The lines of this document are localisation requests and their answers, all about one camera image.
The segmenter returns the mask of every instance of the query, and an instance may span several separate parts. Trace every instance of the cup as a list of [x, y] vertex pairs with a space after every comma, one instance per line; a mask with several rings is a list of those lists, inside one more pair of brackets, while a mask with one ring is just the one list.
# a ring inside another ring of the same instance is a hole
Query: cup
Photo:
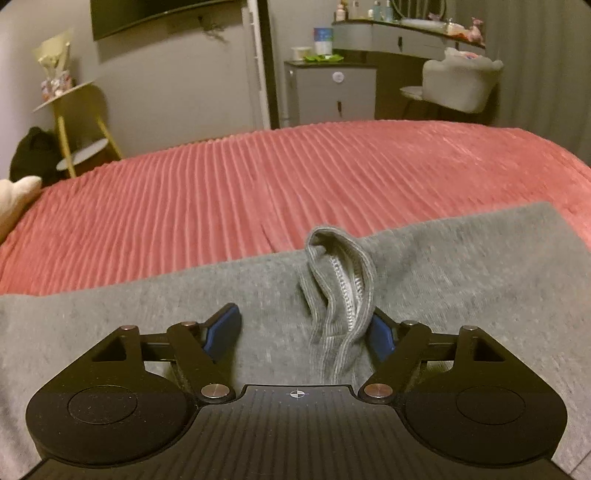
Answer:
[[310, 47], [292, 47], [291, 48], [291, 59], [293, 61], [303, 61], [304, 57], [309, 57], [312, 53]]

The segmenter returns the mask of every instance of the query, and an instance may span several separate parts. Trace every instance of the gray fabric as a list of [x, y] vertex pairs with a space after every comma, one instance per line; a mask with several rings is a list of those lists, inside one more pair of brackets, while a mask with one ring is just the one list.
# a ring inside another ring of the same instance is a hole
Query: gray fabric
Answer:
[[228, 301], [239, 304], [244, 319], [233, 362], [225, 365], [236, 387], [358, 387], [371, 373], [362, 336], [373, 305], [441, 332], [479, 325], [565, 400], [569, 425], [555, 460], [572, 471], [591, 450], [590, 287], [586, 246], [540, 204], [360, 240], [321, 228], [305, 251], [51, 297], [5, 296], [0, 476], [18, 478], [35, 463], [24, 427], [27, 401], [90, 346], [122, 324], [160, 332], [204, 320]]
[[589, 480], [591, 478], [591, 452], [571, 473], [574, 480]]

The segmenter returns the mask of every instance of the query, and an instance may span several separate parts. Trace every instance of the tv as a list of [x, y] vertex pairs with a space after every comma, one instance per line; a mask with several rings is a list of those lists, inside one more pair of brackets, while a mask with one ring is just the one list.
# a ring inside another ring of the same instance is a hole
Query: tv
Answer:
[[92, 35], [100, 40], [163, 15], [231, 1], [235, 0], [90, 0]]

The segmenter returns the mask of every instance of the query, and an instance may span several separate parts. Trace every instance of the ridged surface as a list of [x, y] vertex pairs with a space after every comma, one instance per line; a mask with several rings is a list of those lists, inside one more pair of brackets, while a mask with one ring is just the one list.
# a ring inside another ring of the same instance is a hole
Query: ridged surface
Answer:
[[483, 469], [418, 443], [388, 406], [346, 387], [248, 387], [204, 408], [172, 447], [134, 465], [83, 469], [48, 461], [30, 480], [563, 480], [549, 462]]
[[46, 295], [546, 200], [591, 246], [591, 171], [518, 129], [310, 125], [111, 163], [47, 189], [0, 247], [0, 293]]

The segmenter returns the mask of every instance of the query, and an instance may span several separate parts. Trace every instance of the blue clip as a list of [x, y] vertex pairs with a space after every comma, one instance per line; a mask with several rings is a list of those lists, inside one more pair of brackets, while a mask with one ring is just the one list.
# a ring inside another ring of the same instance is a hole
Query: blue clip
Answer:
[[393, 329], [396, 323], [380, 309], [376, 308], [368, 328], [369, 347], [374, 351], [380, 362], [386, 360], [396, 345], [394, 343]]
[[203, 351], [214, 362], [219, 362], [223, 354], [238, 340], [242, 329], [242, 314], [236, 304], [229, 303], [200, 326], [205, 327], [207, 332]]

